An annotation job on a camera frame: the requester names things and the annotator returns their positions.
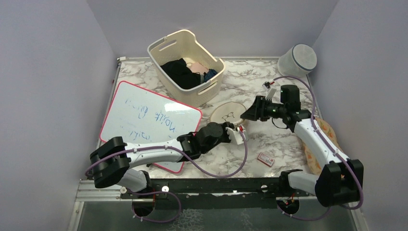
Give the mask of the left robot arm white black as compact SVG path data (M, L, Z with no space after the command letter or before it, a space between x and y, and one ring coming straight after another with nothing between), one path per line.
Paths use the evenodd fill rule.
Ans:
M244 137L245 128L230 122L211 122L199 131L159 143L126 143L117 136L90 154L85 175L93 178L98 189L119 185L143 198L151 193L150 177L136 167L159 162L193 162L221 143L240 145Z

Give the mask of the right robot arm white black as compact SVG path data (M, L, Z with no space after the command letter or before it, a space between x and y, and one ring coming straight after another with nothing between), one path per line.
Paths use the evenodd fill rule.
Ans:
M278 191L289 196L296 190L302 190L315 195L324 207L362 203L362 163L349 159L318 127L311 112L301 109L300 91L296 85L283 85L280 90L280 103L257 95L240 117L251 121L281 119L315 155L322 171L318 176L298 169L282 172L277 184Z

